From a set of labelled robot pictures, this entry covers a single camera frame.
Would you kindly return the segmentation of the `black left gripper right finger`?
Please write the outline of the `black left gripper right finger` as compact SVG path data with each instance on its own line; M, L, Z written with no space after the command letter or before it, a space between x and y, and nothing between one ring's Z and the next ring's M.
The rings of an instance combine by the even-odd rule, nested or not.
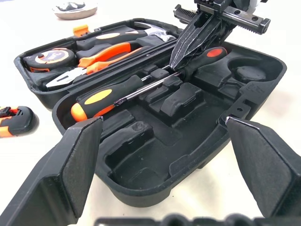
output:
M227 117L240 173L264 217L301 215L301 157L273 129Z

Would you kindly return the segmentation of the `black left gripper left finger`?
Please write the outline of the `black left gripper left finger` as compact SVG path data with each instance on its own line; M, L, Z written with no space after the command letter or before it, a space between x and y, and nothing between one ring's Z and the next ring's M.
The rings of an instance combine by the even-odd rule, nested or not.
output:
M35 165L0 216L2 226L68 226L83 213L95 172L103 118L69 127Z

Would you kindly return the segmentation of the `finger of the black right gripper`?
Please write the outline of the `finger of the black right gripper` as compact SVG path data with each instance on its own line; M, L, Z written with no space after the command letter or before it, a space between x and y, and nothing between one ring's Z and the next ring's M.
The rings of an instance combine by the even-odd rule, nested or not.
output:
M196 14L180 34L170 57L169 66L181 67L196 52L203 52L213 43L222 29L222 20L206 12Z
M223 43L233 29L233 24L223 20L199 20L189 24L185 28L185 61Z

